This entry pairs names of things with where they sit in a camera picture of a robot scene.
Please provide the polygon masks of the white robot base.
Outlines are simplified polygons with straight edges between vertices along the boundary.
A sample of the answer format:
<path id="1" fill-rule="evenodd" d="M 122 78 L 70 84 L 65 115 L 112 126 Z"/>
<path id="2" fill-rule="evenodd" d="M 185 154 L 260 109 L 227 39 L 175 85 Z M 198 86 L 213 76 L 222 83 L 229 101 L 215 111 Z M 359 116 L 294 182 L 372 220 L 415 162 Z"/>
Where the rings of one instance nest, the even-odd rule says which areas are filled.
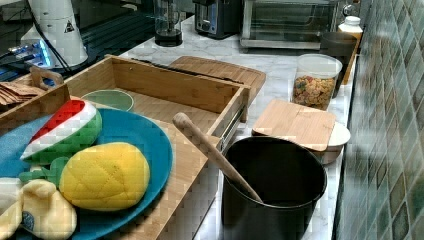
<path id="1" fill-rule="evenodd" d="M 44 68 L 74 67 L 88 59 L 71 0 L 26 2 L 33 26 L 21 37 L 21 43 L 40 44 Z"/>

